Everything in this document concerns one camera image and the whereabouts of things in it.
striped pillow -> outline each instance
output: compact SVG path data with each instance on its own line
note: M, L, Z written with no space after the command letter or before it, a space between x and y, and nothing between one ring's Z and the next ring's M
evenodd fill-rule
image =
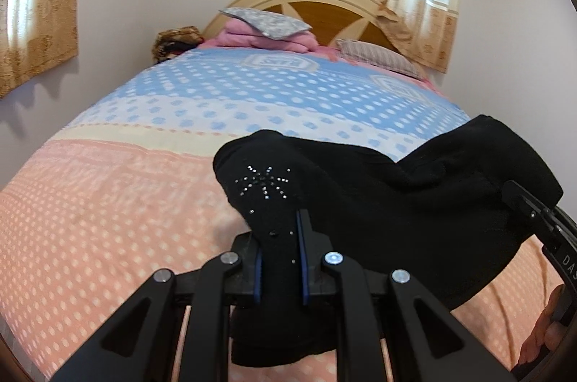
M338 39L336 42L343 57L380 66L418 80L424 79L418 68L409 60L385 47L359 40Z

triangular cutout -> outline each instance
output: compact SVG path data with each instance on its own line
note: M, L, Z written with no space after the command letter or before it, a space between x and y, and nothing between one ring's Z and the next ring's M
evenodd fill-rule
M140 301L126 318L102 339L102 348L125 358L132 356L150 304L151 300L148 298Z
M431 354L436 359L460 351L464 342L422 299L415 299L415 310L422 325Z

blue blanket section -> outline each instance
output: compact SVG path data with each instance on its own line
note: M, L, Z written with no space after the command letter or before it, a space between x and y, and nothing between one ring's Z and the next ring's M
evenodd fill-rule
M467 120L443 97L364 67L217 48L191 50L140 73L69 126L139 124L238 135L266 128L399 158ZM381 146L391 139L394 149Z

headboard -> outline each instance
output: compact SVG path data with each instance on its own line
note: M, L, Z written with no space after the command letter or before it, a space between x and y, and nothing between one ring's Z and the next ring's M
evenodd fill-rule
M379 4L375 0L236 0L231 6L272 11L305 21L323 46L334 47L337 39L355 39L397 52L377 26ZM207 39L215 37L228 19L219 14L203 35Z

plush blanket beside bed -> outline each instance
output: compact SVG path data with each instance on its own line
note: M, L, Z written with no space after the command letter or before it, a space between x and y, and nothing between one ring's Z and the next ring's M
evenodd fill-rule
M426 83L318 55L202 49L161 63L55 135L0 193L0 313L48 376L154 270L200 268L247 230L212 171L227 141L272 129L398 160L468 117ZM559 282L527 241L455 315L514 364ZM235 381L330 381L332 353L233 367Z

